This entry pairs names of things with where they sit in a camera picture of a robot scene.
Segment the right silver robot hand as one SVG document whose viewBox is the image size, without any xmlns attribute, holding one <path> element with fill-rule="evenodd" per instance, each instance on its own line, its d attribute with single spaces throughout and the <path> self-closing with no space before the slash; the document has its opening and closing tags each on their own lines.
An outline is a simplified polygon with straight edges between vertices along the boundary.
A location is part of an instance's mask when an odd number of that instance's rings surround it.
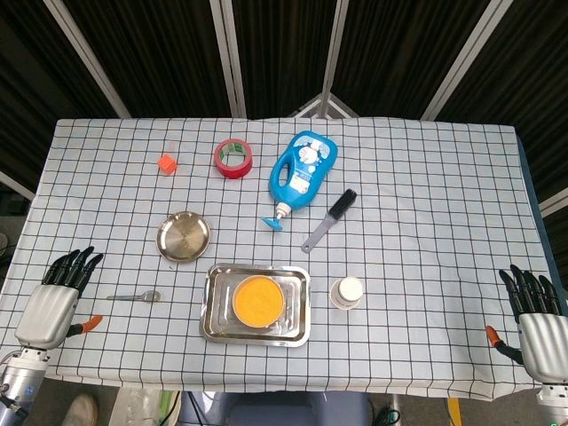
<svg viewBox="0 0 568 426">
<path fill-rule="evenodd" d="M 567 317 L 552 282 L 516 265 L 499 271 L 517 324 L 520 347 L 505 343 L 491 326 L 485 328 L 489 344 L 525 368 L 539 383 L 567 384 Z"/>
</svg>

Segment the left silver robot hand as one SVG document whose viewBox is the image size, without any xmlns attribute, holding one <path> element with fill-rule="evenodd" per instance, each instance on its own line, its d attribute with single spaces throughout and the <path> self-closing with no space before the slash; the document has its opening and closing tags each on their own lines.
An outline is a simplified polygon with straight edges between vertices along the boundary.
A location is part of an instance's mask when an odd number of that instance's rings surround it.
<svg viewBox="0 0 568 426">
<path fill-rule="evenodd" d="M 78 301 L 104 258 L 93 251 L 94 247 L 75 249 L 50 266 L 28 299 L 16 328 L 21 346 L 51 350 L 68 337 L 91 332 L 102 321 L 95 315 L 84 323 L 72 322 Z"/>
</svg>

